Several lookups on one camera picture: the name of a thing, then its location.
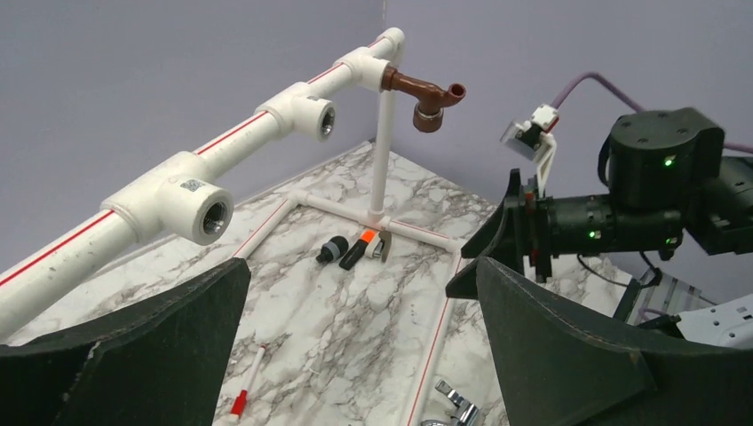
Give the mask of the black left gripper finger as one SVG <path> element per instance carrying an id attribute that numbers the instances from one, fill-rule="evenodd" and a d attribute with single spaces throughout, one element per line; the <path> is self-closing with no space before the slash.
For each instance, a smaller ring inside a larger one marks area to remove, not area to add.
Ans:
<path id="1" fill-rule="evenodd" d="M 3 346 L 2 424 L 212 424 L 250 278 L 231 258 L 115 312 Z"/>

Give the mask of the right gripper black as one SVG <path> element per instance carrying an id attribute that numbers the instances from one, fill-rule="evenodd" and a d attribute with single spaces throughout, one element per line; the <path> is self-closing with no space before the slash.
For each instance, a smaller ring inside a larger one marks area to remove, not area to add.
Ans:
<path id="1" fill-rule="evenodd" d="M 445 287 L 448 298 L 479 298 L 509 422 L 751 424 L 751 351 L 633 327 L 518 274 L 526 256 L 536 282 L 552 277 L 549 215 L 536 191 L 520 197 L 519 253 L 520 186 L 513 169 L 500 204 L 461 248 L 470 263 Z"/>

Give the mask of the chrome metal faucet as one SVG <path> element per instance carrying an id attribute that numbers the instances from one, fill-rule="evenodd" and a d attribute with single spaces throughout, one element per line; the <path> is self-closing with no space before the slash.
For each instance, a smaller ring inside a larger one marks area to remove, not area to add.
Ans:
<path id="1" fill-rule="evenodd" d="M 476 424 L 480 418 L 480 408 L 477 405 L 463 397 L 444 380 L 439 380 L 434 389 L 449 400 L 454 406 L 454 412 L 447 420 L 422 420 L 421 426 L 473 426 Z"/>

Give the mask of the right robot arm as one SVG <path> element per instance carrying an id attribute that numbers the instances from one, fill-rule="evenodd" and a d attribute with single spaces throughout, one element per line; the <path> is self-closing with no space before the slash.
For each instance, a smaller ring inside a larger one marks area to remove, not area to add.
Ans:
<path id="1" fill-rule="evenodd" d="M 724 142 L 694 108 L 642 111 L 601 148 L 605 194 L 556 199 L 511 171 L 446 287 L 480 303 L 510 424 L 751 424 L 751 302 L 631 325 L 543 286 L 555 257 L 669 259 L 685 234 L 710 255 L 750 253 L 752 160 L 724 155 Z"/>

